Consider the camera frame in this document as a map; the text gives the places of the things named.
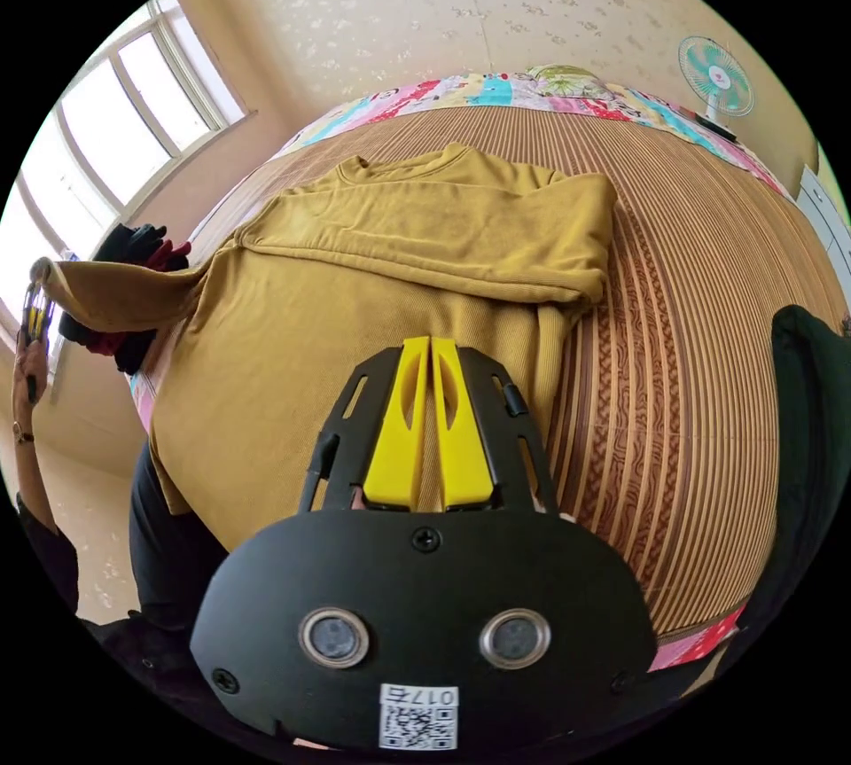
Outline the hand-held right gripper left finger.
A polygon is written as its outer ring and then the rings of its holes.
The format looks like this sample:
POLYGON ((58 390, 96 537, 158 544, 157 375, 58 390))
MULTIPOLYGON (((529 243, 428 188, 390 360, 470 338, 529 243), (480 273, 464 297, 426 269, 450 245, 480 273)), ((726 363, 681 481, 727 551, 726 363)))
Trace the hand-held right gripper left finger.
POLYGON ((363 482, 363 496, 372 506, 413 510, 418 503, 430 344, 428 337, 417 337, 405 340, 399 350, 363 482))

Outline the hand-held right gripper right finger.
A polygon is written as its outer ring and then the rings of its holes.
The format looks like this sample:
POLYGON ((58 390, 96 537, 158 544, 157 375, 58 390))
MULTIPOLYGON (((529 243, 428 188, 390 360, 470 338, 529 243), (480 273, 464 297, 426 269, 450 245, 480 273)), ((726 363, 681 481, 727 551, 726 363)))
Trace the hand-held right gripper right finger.
POLYGON ((432 339, 432 371, 442 505, 483 507, 493 482, 454 340, 432 339))

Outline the person's left hand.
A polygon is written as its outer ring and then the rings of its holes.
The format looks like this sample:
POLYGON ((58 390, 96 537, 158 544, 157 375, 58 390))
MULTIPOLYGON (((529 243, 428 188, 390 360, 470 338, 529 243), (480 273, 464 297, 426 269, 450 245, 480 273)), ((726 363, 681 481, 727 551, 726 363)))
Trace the person's left hand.
POLYGON ((21 332, 12 371, 12 422, 17 434, 32 434, 34 409, 47 387, 48 374, 48 345, 41 340, 28 342, 21 332))

